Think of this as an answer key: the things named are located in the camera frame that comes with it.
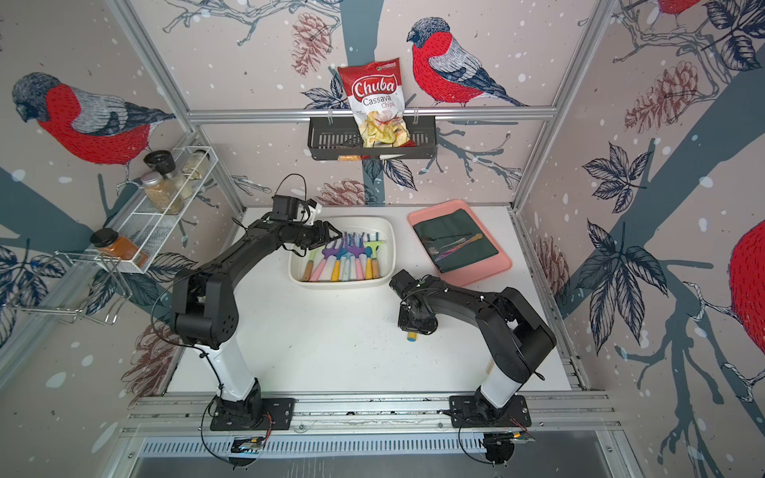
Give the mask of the blue claw rake yellow handle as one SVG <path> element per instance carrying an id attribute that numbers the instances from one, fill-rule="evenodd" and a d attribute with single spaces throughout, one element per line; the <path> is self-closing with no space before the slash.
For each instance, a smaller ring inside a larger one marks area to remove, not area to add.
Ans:
<path id="1" fill-rule="evenodd" d="M 372 278 L 374 278 L 373 265 L 372 265 L 372 248 L 368 245 L 365 245 L 365 255 L 366 255 L 365 279 L 371 280 Z"/>

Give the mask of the light blue rake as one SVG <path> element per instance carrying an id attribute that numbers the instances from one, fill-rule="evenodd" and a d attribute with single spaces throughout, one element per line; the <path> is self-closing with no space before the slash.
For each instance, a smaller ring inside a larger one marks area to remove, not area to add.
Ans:
<path id="1" fill-rule="evenodd" d="M 354 269 L 354 257 L 352 254 L 347 254 L 342 258 L 341 264 L 341 281 L 348 282 L 351 280 L 351 272 Z"/>

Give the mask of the green rake wooden handle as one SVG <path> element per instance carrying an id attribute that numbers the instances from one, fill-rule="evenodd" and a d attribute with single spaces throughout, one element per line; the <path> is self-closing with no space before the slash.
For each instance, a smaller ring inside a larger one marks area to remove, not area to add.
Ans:
<path id="1" fill-rule="evenodd" d="M 319 252 L 318 249 L 313 249 L 310 252 L 310 254 L 308 256 L 308 261 L 307 261 L 307 263 L 305 265 L 305 268 L 304 268 L 304 271 L 303 271 L 303 274 L 302 274 L 302 277 L 301 277 L 301 281 L 302 282 L 309 282 L 311 280 L 311 277 L 313 275 L 314 266 L 315 266 L 315 258 L 316 258 L 316 255 L 317 255 L 318 252 Z"/>

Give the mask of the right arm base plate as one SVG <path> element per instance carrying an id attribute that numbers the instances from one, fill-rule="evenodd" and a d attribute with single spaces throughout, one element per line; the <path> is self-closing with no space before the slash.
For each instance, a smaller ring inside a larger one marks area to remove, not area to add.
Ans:
<path id="1" fill-rule="evenodd" d="M 454 428 L 517 427 L 525 429 L 532 424 L 526 398 L 514 394 L 503 407 L 493 406 L 480 390 L 472 396 L 450 396 L 442 414 L 448 416 Z"/>

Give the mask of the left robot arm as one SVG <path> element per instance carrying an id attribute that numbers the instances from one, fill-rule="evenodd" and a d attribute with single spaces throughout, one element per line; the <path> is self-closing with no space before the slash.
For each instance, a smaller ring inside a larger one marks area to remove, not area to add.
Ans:
<path id="1" fill-rule="evenodd" d="M 234 340 L 239 322 L 238 283 L 279 249 L 293 245 L 307 251 L 341 237 L 341 231 L 328 221 L 274 220 L 267 213 L 247 226 L 243 236 L 217 258 L 177 273 L 171 332 L 183 346 L 201 350 L 210 360 L 223 400 L 242 402 L 257 385 Z"/>

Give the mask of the green hoe wooden handle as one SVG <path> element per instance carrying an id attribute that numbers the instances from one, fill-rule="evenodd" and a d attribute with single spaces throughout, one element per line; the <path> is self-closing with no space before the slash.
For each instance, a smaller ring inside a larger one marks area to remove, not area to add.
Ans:
<path id="1" fill-rule="evenodd" d="M 372 238 L 370 237 L 370 235 L 367 235 L 366 245 L 372 248 L 372 265 L 373 265 L 373 273 L 374 273 L 373 279 L 378 279 L 381 276 L 380 263 L 378 259 L 378 250 L 383 244 L 384 242 L 380 241 L 380 237 L 378 234 L 376 234 L 375 238 Z"/>

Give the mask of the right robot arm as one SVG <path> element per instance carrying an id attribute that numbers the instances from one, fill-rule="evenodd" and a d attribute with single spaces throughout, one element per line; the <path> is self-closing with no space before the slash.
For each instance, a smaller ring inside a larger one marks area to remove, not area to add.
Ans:
<path id="1" fill-rule="evenodd" d="M 476 390 L 469 418 L 498 420 L 530 378 L 543 380 L 538 368 L 554 352 L 557 339 L 518 290 L 479 292 L 432 275 L 416 279 L 406 270 L 394 274 L 388 286 L 400 299 L 398 327 L 407 333 L 435 333 L 439 315 L 478 328 L 494 367 Z"/>

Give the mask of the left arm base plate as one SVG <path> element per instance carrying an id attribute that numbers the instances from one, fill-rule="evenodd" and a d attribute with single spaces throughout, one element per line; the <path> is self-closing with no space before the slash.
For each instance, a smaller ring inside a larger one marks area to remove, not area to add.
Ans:
<path id="1" fill-rule="evenodd" d="M 210 430 L 288 430 L 295 404 L 294 398 L 263 398 L 259 381 L 255 380 L 243 400 L 217 398 Z"/>

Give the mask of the purple rake pink handle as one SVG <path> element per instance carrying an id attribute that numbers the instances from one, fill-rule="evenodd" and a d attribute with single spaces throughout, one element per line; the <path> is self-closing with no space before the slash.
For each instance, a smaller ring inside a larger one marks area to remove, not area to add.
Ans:
<path id="1" fill-rule="evenodd" d="M 326 267 L 326 265 L 328 263 L 328 260 L 331 257 L 335 256 L 340 251 L 340 246 L 341 245 L 342 245 L 342 240 L 341 239 L 337 239 L 337 240 L 331 242 L 330 244 L 328 244 L 323 249 L 323 251 L 322 251 L 323 259 L 319 263 L 319 265 L 315 267 L 315 269 L 314 269 L 314 271 L 313 271 L 313 273 L 312 273 L 312 275 L 310 277 L 310 281 L 311 282 L 318 282 L 319 281 L 319 279 L 321 278 L 321 276 L 322 276 L 322 274 L 324 272 L 324 269 L 325 269 L 325 267 Z"/>
<path id="2" fill-rule="evenodd" d="M 350 260 L 350 279 L 366 280 L 366 248 L 364 247 L 364 235 L 352 233 L 348 242 L 348 250 L 352 255 Z"/>

